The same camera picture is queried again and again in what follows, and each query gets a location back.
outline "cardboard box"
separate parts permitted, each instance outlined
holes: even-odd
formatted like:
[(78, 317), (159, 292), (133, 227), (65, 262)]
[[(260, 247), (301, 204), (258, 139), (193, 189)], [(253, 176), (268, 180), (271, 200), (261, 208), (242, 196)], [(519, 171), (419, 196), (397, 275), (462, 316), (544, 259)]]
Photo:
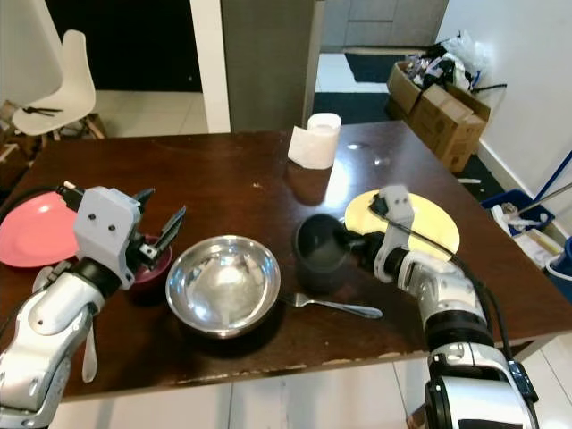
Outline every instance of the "cardboard box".
[(478, 147), (490, 108), (452, 85), (447, 90), (433, 85), (421, 91), (408, 79), (406, 69), (407, 62), (393, 66), (388, 114), (405, 121), (452, 172), (462, 171)]
[(12, 190), (20, 177), (28, 170), (28, 161), (18, 145), (0, 147), (0, 189)]
[(408, 61), (395, 63), (391, 69), (390, 78), (387, 80), (387, 88), (391, 97), (405, 114), (411, 113), (413, 106), (421, 95), (421, 89), (409, 80), (408, 75), (405, 74), (408, 64)]

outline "chair leg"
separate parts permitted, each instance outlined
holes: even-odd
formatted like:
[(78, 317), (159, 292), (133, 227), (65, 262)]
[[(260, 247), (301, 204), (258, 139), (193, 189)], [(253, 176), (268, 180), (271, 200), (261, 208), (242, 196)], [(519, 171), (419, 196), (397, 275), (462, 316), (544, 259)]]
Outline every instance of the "chair leg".
[(408, 418), (406, 419), (408, 429), (424, 429), (425, 428), (425, 404), (419, 406)]
[(95, 137), (96, 139), (105, 139), (107, 137), (105, 135), (105, 131), (101, 130), (100, 127), (98, 127), (96, 123), (91, 120), (89, 115), (83, 118), (83, 120), (85, 121), (85, 124), (88, 126), (89, 132), (91, 132), (93, 137)]
[(49, 140), (47, 138), (47, 134), (42, 134), (40, 137), (42, 138), (42, 150), (44, 150)]
[(8, 128), (4, 131), (0, 130), (0, 146), (10, 139), (16, 133), (16, 127), (10, 123)]

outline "yellow plate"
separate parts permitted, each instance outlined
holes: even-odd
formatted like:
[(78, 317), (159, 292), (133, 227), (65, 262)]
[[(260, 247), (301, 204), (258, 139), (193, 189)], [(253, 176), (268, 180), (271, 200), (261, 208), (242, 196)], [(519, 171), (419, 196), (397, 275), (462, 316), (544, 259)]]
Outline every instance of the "yellow plate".
[[(370, 190), (351, 200), (346, 208), (345, 223), (346, 228), (360, 234), (387, 230), (387, 222), (377, 217), (369, 210), (374, 195), (379, 190)], [(442, 208), (433, 201), (409, 193), (409, 199), (413, 205), (415, 219), (411, 229), (425, 235), (427, 238), (437, 241), (451, 252), (457, 252), (460, 237), (455, 222)], [(421, 239), (409, 236), (409, 249), (418, 250), (438, 257), (444, 261), (449, 260), (449, 256), (437, 250), (431, 244)]]

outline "white door frame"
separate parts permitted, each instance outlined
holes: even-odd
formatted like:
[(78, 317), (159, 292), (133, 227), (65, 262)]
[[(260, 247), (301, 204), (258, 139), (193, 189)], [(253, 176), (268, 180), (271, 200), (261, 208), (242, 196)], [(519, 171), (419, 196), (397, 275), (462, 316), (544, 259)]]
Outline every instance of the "white door frame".
[(189, 0), (197, 42), (198, 68), (208, 132), (230, 132), (220, 0)]

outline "small red bowl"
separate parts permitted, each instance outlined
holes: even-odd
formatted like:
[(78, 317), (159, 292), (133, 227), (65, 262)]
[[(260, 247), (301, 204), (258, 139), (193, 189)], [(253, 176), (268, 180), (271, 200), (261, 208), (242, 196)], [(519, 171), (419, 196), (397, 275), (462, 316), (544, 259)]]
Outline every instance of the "small red bowl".
[[(147, 242), (155, 243), (159, 238), (146, 236)], [(169, 247), (157, 261), (153, 270), (141, 266), (135, 273), (135, 282), (131, 285), (128, 296), (132, 302), (150, 306), (165, 301), (164, 285), (172, 263), (172, 248)]]

